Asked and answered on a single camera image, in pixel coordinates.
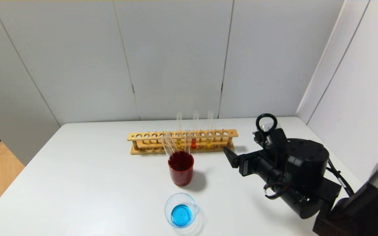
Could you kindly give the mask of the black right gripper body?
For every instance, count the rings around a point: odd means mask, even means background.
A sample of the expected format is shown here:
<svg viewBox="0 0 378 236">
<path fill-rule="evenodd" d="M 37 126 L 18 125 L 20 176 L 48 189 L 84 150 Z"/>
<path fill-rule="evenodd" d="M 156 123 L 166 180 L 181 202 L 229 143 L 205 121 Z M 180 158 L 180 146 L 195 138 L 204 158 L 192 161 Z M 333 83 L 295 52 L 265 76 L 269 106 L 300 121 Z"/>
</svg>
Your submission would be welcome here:
<svg viewBox="0 0 378 236">
<path fill-rule="evenodd" d="M 279 180 L 283 173 L 271 164 L 270 155 L 265 150 L 242 154 L 240 158 L 240 174 L 249 176 L 256 174 L 263 180 Z"/>
</svg>

